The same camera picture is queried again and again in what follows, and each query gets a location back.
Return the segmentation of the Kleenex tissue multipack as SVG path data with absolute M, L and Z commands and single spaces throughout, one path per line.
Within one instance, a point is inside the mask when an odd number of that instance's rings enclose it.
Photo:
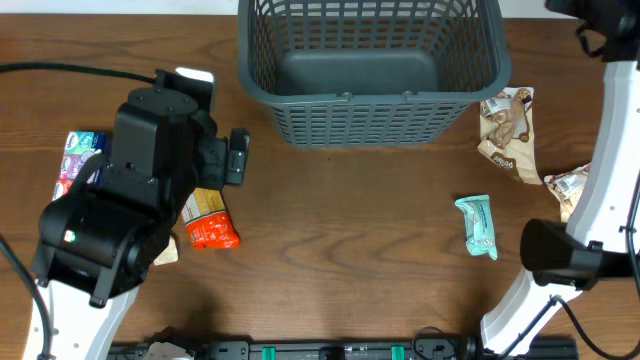
M 70 131 L 52 199 L 57 200 L 65 195 L 86 161 L 95 154 L 108 153 L 109 147 L 110 139 L 104 132 Z

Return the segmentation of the orange cookie package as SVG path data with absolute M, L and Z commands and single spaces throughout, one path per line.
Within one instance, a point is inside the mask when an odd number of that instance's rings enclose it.
M 232 249 L 240 246 L 219 191 L 196 188 L 182 209 L 187 237 L 194 249 Z

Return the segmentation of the teal snack wrapper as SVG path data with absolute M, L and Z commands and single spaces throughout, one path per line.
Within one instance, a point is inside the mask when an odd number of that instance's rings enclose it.
M 463 213 L 466 248 L 472 256 L 488 255 L 498 259 L 496 235 L 487 194 L 457 199 L 455 206 Z

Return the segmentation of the beige cookie bag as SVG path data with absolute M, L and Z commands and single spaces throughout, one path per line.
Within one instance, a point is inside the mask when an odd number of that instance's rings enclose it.
M 478 151 L 510 177 L 541 185 L 535 161 L 533 87 L 506 87 L 479 104 Z

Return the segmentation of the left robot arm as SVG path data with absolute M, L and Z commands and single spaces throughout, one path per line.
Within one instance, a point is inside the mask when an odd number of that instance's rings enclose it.
M 157 71 L 118 108 L 110 152 L 45 207 L 25 358 L 105 358 L 189 196 L 243 182 L 249 134 L 218 136 L 216 87 L 210 72 Z

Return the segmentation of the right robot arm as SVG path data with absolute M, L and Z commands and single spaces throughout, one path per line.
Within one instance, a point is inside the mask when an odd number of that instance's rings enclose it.
M 520 242 L 522 268 L 480 322 L 478 359 L 529 354 L 538 332 L 569 301 L 602 280 L 639 278 L 639 4 L 548 1 L 581 20 L 582 49 L 606 65 L 599 134 L 584 192 L 567 223 L 532 219 Z

